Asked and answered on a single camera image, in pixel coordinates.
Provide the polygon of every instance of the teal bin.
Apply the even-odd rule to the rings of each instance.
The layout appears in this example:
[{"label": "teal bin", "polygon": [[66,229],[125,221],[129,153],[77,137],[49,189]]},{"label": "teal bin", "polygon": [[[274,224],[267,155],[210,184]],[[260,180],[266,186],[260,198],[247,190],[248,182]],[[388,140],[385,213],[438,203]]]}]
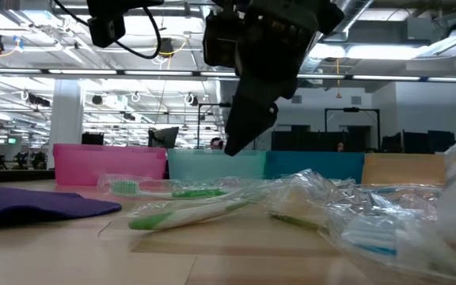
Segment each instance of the teal bin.
[{"label": "teal bin", "polygon": [[168,150],[170,179],[264,178],[266,157],[266,152],[253,150],[235,157],[221,150]]},{"label": "teal bin", "polygon": [[269,151],[265,176],[268,179],[312,169],[329,179],[362,182],[365,155],[361,153]]}]

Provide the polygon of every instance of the pink bin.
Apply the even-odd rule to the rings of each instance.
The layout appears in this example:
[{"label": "pink bin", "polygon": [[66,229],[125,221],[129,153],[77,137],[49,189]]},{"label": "pink bin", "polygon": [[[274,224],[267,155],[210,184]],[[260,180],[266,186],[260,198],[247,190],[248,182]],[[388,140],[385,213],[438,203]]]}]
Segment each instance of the pink bin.
[{"label": "pink bin", "polygon": [[90,145],[54,145],[55,182],[96,186],[101,174],[128,174],[161,180],[166,149]]}]

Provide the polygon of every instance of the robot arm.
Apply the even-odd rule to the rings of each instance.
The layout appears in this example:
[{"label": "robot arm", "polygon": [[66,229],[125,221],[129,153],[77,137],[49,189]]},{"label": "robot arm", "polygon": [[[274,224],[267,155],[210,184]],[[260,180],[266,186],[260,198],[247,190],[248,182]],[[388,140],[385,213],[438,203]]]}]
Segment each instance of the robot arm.
[{"label": "robot arm", "polygon": [[[87,0],[93,43],[105,48],[125,33],[129,9],[164,0]],[[213,0],[222,7],[206,19],[205,63],[240,76],[226,124],[225,153],[234,156],[276,122],[280,97],[291,99],[299,69],[316,33],[329,34],[344,18],[329,0]]]}]

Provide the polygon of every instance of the wooden table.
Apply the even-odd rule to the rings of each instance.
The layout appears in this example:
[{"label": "wooden table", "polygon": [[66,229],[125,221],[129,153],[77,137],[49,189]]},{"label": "wooden table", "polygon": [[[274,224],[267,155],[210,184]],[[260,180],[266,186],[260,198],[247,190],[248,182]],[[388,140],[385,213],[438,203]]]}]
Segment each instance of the wooden table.
[{"label": "wooden table", "polygon": [[[0,186],[68,191],[54,181]],[[173,230],[98,237],[117,215],[0,230],[0,285],[370,283],[314,230],[257,208]]]}]

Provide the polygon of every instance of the purple cloth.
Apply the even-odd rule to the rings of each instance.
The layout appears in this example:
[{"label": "purple cloth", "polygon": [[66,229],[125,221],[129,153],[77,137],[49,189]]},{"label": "purple cloth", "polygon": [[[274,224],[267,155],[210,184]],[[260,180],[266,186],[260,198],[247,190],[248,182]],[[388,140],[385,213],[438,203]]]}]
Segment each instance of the purple cloth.
[{"label": "purple cloth", "polygon": [[0,227],[88,218],[120,211],[118,203],[76,193],[36,192],[0,187]]}]

